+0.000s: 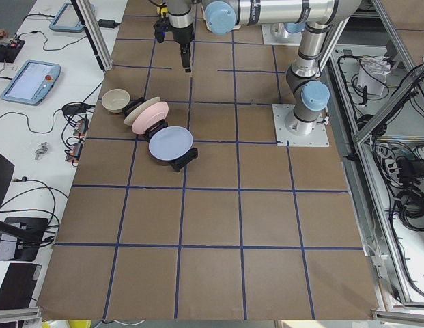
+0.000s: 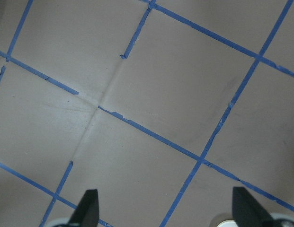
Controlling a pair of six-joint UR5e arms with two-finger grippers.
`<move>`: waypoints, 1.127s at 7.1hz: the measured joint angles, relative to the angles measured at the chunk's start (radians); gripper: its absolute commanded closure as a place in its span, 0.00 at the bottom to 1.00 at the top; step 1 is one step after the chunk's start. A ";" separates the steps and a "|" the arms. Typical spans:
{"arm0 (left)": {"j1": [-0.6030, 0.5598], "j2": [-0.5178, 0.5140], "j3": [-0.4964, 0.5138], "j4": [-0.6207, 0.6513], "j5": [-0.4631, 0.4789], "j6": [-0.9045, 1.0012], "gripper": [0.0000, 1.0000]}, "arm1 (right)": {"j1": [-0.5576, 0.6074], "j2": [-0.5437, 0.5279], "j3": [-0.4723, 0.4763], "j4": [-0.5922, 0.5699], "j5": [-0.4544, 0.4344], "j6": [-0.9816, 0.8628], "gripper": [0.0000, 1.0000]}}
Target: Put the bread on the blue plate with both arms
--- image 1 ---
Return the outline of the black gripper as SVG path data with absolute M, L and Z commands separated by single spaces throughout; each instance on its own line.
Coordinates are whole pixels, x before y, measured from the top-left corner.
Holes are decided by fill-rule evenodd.
M 194 27 L 191 23 L 187 27 L 172 27 L 173 39 L 180 44 L 180 58 L 182 67 L 186 73 L 191 72 L 191 50 L 190 43 L 194 40 Z

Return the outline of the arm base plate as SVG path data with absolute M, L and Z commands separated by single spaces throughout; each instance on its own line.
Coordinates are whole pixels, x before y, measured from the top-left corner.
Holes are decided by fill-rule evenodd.
M 303 122 L 294 116 L 293 104 L 273 104 L 272 112 L 276 143 L 283 147 L 327 148 L 329 140 L 322 112 L 313 122 Z
M 299 46 L 302 32 L 290 33 L 283 23 L 262 24 L 262 38 L 265 45 Z

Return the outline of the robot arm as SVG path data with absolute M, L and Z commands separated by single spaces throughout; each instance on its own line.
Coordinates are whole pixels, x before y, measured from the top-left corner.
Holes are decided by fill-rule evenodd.
M 294 95 L 294 109 L 285 117 L 286 129 L 294 135 L 309 135 L 327 106 L 329 89 L 318 77 L 319 58 L 330 27 L 357 10 L 359 1 L 203 1 L 203 17 L 216 35 L 231 33 L 237 26 L 260 23 L 303 24 L 295 60 L 287 67 L 286 81 Z
M 194 40 L 193 13 L 191 1 L 166 1 L 169 29 L 173 39 L 180 45 L 180 57 L 185 72 L 191 72 L 191 42 Z

